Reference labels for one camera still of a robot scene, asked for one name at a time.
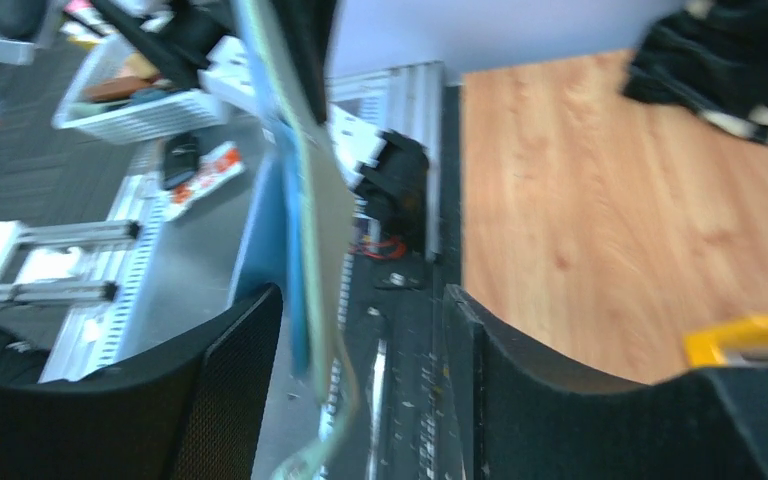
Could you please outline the green leather card holder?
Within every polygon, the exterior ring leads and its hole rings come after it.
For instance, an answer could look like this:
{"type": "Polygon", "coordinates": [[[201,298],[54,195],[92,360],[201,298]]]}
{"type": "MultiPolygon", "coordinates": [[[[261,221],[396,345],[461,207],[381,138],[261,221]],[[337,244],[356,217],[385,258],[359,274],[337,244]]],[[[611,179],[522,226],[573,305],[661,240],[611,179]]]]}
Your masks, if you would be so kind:
{"type": "Polygon", "coordinates": [[[286,179],[289,169],[284,164],[279,140],[262,123],[274,137],[273,158],[282,167],[290,317],[296,339],[306,341],[294,345],[293,359],[308,372],[321,406],[328,405],[330,396],[336,396],[339,402],[326,436],[314,437],[279,464],[272,476],[275,479],[314,479],[348,436],[359,403],[357,376],[339,327],[341,287],[353,232],[355,200],[344,188],[343,179],[337,177],[327,183],[337,188],[337,193],[317,196],[312,206],[289,206],[290,196],[285,189],[299,183],[286,179]]]}

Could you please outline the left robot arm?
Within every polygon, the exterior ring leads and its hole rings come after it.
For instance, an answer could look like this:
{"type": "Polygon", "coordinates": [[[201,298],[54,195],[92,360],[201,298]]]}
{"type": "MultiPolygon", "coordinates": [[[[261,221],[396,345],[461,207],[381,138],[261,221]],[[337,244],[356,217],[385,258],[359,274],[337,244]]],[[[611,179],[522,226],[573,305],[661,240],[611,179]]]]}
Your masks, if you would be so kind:
{"type": "Polygon", "coordinates": [[[329,103],[326,64],[336,1],[233,1],[245,47],[256,114],[279,140],[289,171],[287,204],[312,206],[337,193],[328,181],[366,203],[389,243],[420,251],[426,244],[425,147],[393,130],[376,130],[329,103]]]}

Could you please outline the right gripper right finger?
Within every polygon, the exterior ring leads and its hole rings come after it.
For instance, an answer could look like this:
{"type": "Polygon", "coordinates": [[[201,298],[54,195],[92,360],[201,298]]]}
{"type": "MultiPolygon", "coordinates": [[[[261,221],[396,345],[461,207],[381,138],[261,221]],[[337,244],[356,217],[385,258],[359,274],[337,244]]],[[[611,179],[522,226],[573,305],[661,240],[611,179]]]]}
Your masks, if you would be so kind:
{"type": "Polygon", "coordinates": [[[447,366],[470,479],[768,479],[768,367],[645,385],[507,324],[458,285],[447,366]]]}

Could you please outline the white plastic basket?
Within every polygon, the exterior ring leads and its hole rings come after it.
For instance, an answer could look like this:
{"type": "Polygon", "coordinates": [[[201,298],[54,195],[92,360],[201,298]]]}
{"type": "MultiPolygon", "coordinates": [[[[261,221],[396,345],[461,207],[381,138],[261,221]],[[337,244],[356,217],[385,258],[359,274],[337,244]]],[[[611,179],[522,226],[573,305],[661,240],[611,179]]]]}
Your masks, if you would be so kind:
{"type": "Polygon", "coordinates": [[[199,89],[163,92],[140,87],[119,100],[92,101],[89,89],[115,80],[136,50],[120,35],[102,40],[86,56],[51,120],[57,130],[79,130],[124,145],[226,123],[230,108],[199,89]]]}

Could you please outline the black floral patterned blanket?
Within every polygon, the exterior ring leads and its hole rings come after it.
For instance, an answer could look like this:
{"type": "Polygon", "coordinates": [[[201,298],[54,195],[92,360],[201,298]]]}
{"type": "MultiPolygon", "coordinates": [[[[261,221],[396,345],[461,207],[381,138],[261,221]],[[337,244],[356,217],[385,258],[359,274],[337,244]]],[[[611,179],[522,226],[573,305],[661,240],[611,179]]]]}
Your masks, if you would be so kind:
{"type": "Polygon", "coordinates": [[[686,2],[649,27],[627,72],[624,96],[768,146],[768,1],[686,2]]]}

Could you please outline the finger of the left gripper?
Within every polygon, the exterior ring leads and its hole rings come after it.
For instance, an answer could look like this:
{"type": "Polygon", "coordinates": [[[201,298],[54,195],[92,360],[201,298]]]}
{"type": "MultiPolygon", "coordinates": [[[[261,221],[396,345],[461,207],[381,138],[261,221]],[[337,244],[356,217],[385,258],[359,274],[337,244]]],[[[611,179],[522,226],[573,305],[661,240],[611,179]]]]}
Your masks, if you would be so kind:
{"type": "Polygon", "coordinates": [[[318,124],[327,121],[325,65],[337,0],[272,0],[281,32],[318,124]]]}

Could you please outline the left yellow plastic bin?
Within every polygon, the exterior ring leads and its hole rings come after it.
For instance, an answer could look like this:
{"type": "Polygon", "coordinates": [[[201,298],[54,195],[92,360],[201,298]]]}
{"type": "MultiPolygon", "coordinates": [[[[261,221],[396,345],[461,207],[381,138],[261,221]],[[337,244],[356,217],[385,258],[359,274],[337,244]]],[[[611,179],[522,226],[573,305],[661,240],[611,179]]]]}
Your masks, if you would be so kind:
{"type": "Polygon", "coordinates": [[[768,314],[691,332],[683,345],[692,368],[768,367],[768,314]]]}

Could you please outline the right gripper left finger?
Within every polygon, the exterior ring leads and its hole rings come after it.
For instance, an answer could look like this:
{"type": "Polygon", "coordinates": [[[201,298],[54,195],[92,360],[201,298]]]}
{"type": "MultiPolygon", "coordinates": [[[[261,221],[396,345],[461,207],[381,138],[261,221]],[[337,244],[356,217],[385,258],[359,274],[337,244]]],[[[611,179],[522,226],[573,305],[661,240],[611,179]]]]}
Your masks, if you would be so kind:
{"type": "Polygon", "coordinates": [[[77,380],[0,382],[0,479],[248,479],[283,299],[272,284],[77,380]]]}

